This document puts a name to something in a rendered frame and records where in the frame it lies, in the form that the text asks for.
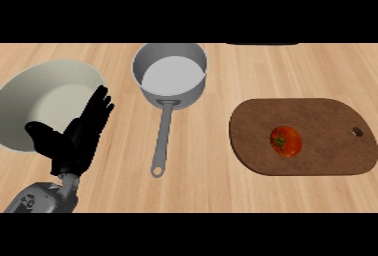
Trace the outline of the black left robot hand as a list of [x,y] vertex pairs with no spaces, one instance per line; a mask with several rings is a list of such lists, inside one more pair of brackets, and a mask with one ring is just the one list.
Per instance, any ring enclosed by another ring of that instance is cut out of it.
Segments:
[[38,121],[25,124],[35,151],[51,159],[50,174],[53,176],[66,173],[81,176],[87,171],[100,134],[115,107],[110,100],[107,88],[100,85],[81,115],[72,119],[62,133]]

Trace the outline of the red tomato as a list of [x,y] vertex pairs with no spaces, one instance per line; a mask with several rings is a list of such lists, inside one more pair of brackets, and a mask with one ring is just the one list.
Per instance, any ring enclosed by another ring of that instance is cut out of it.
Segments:
[[301,135],[292,127],[276,127],[270,132],[268,140],[273,150],[282,157],[291,158],[301,152]]

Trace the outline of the brown wooden cutting board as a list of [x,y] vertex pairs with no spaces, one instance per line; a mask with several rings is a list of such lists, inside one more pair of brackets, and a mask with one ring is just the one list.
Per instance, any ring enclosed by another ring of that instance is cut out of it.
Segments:
[[[301,135],[301,151],[285,158],[270,146],[270,133],[288,126]],[[271,176],[358,175],[378,163],[378,143],[364,119],[326,98],[251,99],[233,110],[229,137],[248,169]]]

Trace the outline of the white bowl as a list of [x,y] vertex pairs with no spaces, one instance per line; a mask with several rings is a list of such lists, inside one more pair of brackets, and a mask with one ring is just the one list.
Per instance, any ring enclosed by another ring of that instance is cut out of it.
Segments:
[[25,124],[38,121],[63,132],[99,85],[106,85],[100,72],[78,60],[53,60],[25,69],[0,88],[0,148],[34,153]]

